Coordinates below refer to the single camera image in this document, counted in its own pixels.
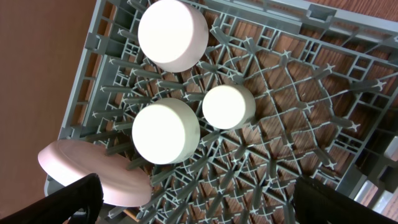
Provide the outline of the white plastic cup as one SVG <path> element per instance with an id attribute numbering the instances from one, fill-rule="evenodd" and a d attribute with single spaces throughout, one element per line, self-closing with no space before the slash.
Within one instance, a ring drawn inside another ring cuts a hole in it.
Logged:
<path id="1" fill-rule="evenodd" d="M 253 119 L 256 102 L 242 85 L 219 85 L 205 95 L 202 112 L 214 128 L 239 129 Z"/>

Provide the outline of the large pink plate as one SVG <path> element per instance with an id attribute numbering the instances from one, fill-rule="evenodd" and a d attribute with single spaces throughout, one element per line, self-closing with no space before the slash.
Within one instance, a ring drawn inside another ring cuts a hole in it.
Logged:
<path id="1" fill-rule="evenodd" d="M 43 170 L 63 186 L 95 173 L 103 189 L 104 203 L 139 207 L 152 196 L 149 176 L 140 168 L 127 170 L 129 160 L 119 154 L 107 156 L 106 149 L 86 141 L 62 139 L 38 154 Z"/>

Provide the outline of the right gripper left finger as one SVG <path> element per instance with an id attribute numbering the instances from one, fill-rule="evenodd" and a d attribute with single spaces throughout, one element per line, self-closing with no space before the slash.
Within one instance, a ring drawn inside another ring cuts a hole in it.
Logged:
<path id="1" fill-rule="evenodd" d="M 94 224 L 103 206 L 97 174 L 89 174 L 53 194 L 1 219 L 1 224 Z"/>

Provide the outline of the small pink bowl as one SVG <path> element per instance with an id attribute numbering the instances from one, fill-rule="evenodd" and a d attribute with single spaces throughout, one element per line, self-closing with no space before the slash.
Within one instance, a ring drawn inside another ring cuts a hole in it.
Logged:
<path id="1" fill-rule="evenodd" d="M 144 55 L 167 72 L 192 68 L 208 45 L 204 15 L 178 0 L 153 3 L 141 17 L 138 41 Z"/>

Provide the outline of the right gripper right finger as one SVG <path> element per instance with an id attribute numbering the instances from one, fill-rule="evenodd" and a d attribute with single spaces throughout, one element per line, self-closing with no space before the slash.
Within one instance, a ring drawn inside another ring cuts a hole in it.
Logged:
<path id="1" fill-rule="evenodd" d="M 301 224 L 397 224 L 306 176 L 296 180 L 293 201 Z"/>

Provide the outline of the pale green bowl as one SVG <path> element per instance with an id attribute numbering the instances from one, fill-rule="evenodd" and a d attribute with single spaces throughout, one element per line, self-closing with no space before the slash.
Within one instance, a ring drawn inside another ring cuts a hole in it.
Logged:
<path id="1" fill-rule="evenodd" d="M 153 164 L 174 164 L 191 157 L 200 141 L 200 125 L 191 107 L 164 98 L 138 112 L 132 124 L 138 153 Z"/>

